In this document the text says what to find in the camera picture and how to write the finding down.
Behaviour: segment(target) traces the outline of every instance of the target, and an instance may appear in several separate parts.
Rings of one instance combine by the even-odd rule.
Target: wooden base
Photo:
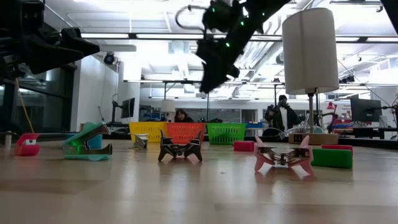
[[[289,143],[300,144],[306,136],[310,136],[310,145],[338,144],[337,134],[310,134],[292,133],[289,134]]]

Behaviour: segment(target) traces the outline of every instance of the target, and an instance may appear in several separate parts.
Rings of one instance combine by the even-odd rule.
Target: plastic basket
[[[148,142],[160,142],[160,130],[167,134],[166,122],[130,122],[131,140],[135,142],[133,134],[148,134]]]
[[[210,144],[230,144],[234,141],[243,141],[246,124],[235,123],[208,123]]]
[[[205,138],[204,123],[167,123],[167,132],[176,144],[186,144],[190,139],[195,139],[201,131],[200,139]]]

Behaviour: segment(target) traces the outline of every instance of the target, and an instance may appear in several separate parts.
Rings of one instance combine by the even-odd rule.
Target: woman
[[[193,120],[183,109],[178,109],[175,112],[174,122],[193,123]]]

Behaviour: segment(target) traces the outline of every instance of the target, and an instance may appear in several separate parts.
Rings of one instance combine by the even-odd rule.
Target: ceiling
[[[188,4],[208,7],[209,2],[210,0],[46,0],[45,21],[56,29],[71,25],[80,27],[82,32],[200,33],[199,30],[179,28],[175,15]],[[305,7],[327,7],[333,11],[337,35],[396,36],[386,11],[376,12],[379,6],[377,1],[372,2],[376,4],[336,5],[330,4],[330,0],[295,0],[265,22],[263,29],[267,34],[281,35],[281,24],[289,15]],[[179,17],[179,21],[186,26],[201,27],[202,14],[201,10],[186,12]],[[139,56],[136,58],[139,58],[142,74],[146,78],[174,80],[181,77],[200,80],[203,75],[201,60],[192,54],[196,47],[194,41],[98,40],[97,43],[101,46],[135,45],[137,52],[132,54]],[[241,69],[239,79],[270,82],[277,77],[283,81],[283,64],[276,61],[276,56],[282,51],[280,42],[248,43],[244,54],[235,63]],[[398,55],[398,45],[338,44],[337,52],[341,77],[355,72],[361,82],[368,82],[371,79],[370,68],[388,57]],[[243,91],[247,87],[239,86],[238,89]],[[261,91],[265,90],[256,88],[251,93],[261,95]]]

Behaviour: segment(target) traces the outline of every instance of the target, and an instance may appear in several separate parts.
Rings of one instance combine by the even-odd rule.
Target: green basket
[[[233,144],[243,141],[246,124],[236,123],[208,123],[210,144]]]

